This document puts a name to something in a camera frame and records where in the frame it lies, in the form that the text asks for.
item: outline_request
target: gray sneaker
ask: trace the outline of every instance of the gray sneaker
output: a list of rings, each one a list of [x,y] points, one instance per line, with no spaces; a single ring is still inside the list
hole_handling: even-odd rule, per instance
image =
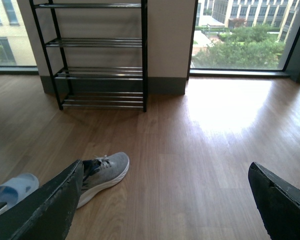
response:
[[[129,157],[124,152],[82,162],[84,173],[77,209],[89,202],[101,190],[119,183],[129,169]]]

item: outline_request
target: floor-to-ceiling window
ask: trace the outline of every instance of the floor-to-ceiling window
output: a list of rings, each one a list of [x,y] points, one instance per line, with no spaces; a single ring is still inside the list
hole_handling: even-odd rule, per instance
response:
[[[0,66],[35,66],[17,0],[0,0]]]
[[[300,26],[300,0],[214,0],[208,13],[196,21],[192,69],[283,69]]]

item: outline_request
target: black metal shoe rack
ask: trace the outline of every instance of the black metal shoe rack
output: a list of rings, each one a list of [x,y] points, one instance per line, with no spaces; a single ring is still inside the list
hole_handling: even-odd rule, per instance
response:
[[[48,3],[34,4],[29,0],[52,86],[60,110],[64,107],[93,107],[115,109],[143,109],[147,111],[148,98],[148,0],[140,3]],[[37,10],[51,11],[56,38],[45,42]],[[141,38],[64,38],[61,36],[56,9],[139,9],[141,14]],[[47,48],[60,49],[63,67],[53,73]],[[136,67],[78,67],[68,66],[64,48],[142,48],[142,66]],[[63,99],[58,91],[58,80],[66,80],[68,93]],[[142,81],[142,92],[74,92],[72,80],[80,81]]]

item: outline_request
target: slipper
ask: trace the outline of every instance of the slipper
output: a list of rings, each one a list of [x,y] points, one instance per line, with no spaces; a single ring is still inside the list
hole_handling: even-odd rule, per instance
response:
[[[39,180],[31,173],[23,173],[0,185],[0,202],[6,202],[8,209],[25,199],[39,188]]]

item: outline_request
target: baseboard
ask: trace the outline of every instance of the baseboard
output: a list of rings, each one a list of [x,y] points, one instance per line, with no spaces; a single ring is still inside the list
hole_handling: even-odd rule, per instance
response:
[[[183,95],[186,90],[186,77],[149,77],[148,92],[150,94]]]
[[[49,76],[40,76],[43,90],[47,94],[53,94],[54,88]],[[172,94],[183,95],[186,89],[185,77],[149,77],[148,93],[149,94]],[[57,81],[59,93],[68,93],[68,84],[65,80]],[[74,92],[142,92],[142,83],[140,81],[88,81],[73,80],[72,88]]]

